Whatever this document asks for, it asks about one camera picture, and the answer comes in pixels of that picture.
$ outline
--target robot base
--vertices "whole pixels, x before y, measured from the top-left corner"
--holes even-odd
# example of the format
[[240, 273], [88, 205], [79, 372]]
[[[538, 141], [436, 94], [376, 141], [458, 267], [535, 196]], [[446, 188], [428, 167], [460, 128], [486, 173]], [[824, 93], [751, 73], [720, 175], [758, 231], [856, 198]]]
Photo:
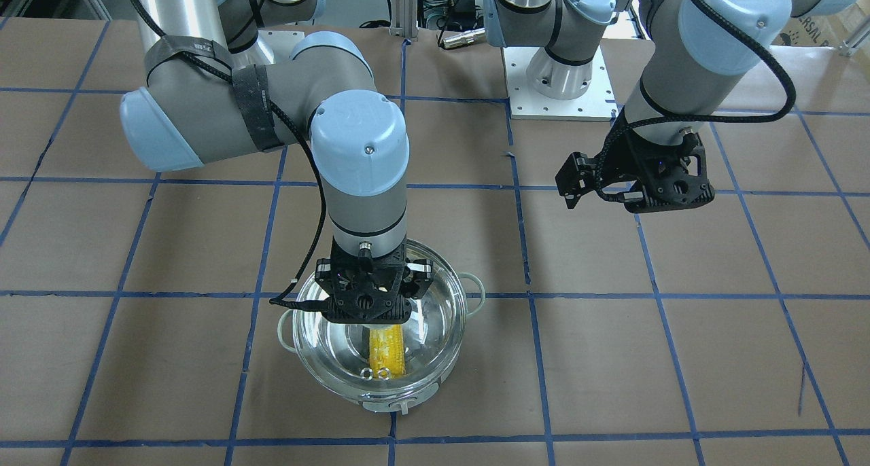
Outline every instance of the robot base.
[[548, 98], [528, 83], [525, 70], [537, 51], [535, 46], [504, 48], [504, 78], [510, 97], [510, 116], [518, 120], [577, 122], [609, 122], [616, 118], [619, 111], [600, 48], [593, 58], [593, 79], [589, 89], [581, 97], [569, 101]]

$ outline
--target pot handle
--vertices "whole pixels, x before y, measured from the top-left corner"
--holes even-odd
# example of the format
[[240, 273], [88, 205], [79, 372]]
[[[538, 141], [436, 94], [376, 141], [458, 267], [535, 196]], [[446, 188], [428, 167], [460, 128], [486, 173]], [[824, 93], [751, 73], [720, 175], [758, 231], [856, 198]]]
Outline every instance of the pot handle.
[[459, 279], [467, 279], [472, 281], [478, 287], [478, 290], [481, 290], [481, 302], [478, 303], [475, 309], [472, 309], [466, 314], [466, 318], [474, 317], [478, 314], [481, 309], [484, 308], [484, 303], [487, 302], [487, 289], [484, 287], [484, 283], [481, 281], [481, 278], [477, 277], [472, 273], [457, 273], [456, 274]]
[[289, 345], [287, 342], [283, 341], [283, 323], [285, 323], [285, 321], [287, 320], [287, 315], [291, 314], [292, 311], [292, 309], [289, 309], [283, 312], [281, 318], [277, 319], [277, 341], [283, 348], [286, 348], [287, 351], [291, 351], [293, 352], [293, 354], [298, 354], [298, 352], [296, 352], [295, 346]]

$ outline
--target clear glass pot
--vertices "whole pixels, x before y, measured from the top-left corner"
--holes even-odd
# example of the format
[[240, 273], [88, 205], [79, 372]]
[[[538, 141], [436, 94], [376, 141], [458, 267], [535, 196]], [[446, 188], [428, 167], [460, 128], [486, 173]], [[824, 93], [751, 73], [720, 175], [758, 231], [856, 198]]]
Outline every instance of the clear glass pot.
[[[372, 370], [369, 364], [369, 333], [379, 326], [331, 323], [317, 312], [289, 310], [279, 321], [279, 341], [296, 352], [305, 369], [320, 384], [349, 401], [375, 412], [402, 411], [431, 398], [453, 370], [466, 318], [483, 307], [485, 289], [473, 274], [457, 274], [450, 264], [429, 247], [407, 240], [408, 259], [430, 259], [432, 286], [420, 299], [411, 300], [411, 317], [402, 324], [404, 374]], [[466, 293], [460, 278], [474, 281], [481, 303], [472, 312], [466, 308]], [[298, 301], [326, 299], [326, 291], [308, 278]], [[283, 323], [293, 314], [293, 346], [283, 341]]]

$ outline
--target cable connector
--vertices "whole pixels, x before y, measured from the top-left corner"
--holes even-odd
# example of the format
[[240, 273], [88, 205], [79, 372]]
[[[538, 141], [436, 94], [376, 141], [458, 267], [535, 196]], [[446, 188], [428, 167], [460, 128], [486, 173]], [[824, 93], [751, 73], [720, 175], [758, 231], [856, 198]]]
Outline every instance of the cable connector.
[[462, 46], [474, 45], [487, 41], [487, 29], [472, 29], [459, 35], [444, 38], [444, 49], [462, 48]]

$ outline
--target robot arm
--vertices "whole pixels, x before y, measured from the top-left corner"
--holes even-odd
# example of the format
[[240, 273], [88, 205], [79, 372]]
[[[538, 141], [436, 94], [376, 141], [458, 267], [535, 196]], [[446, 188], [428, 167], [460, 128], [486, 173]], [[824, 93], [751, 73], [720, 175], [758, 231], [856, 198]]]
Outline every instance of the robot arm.
[[[805, 8], [836, 12], [854, 0], [702, 0], [749, 38], [769, 46], [788, 18]], [[633, 213], [698, 208], [714, 199], [697, 131], [759, 58], [692, 0], [640, 0], [641, 18], [656, 51], [595, 158], [574, 153], [556, 176], [569, 209], [592, 191]], [[791, 105], [786, 104], [784, 114]], [[774, 120], [775, 114], [767, 120]], [[627, 128], [631, 123], [657, 124]], [[689, 166], [695, 163], [696, 172]], [[633, 181], [630, 190], [600, 190]]]
[[258, 39], [258, 29], [319, 18], [326, 0], [217, 0], [217, 10], [234, 66], [275, 63], [273, 51]]
[[611, 23], [616, 0], [484, 0], [487, 41], [493, 46], [540, 46], [526, 76], [541, 94], [581, 97], [591, 61]]
[[140, 161], [159, 172], [194, 168], [310, 138], [334, 233], [330, 259], [317, 262], [330, 298], [273, 302], [336, 323], [406, 321], [405, 298], [425, 293], [432, 263], [405, 259], [404, 118], [375, 90], [356, 46], [311, 33], [289, 60], [233, 69], [215, 0], [141, 1], [140, 14], [155, 21], [140, 23], [148, 86], [121, 103]]

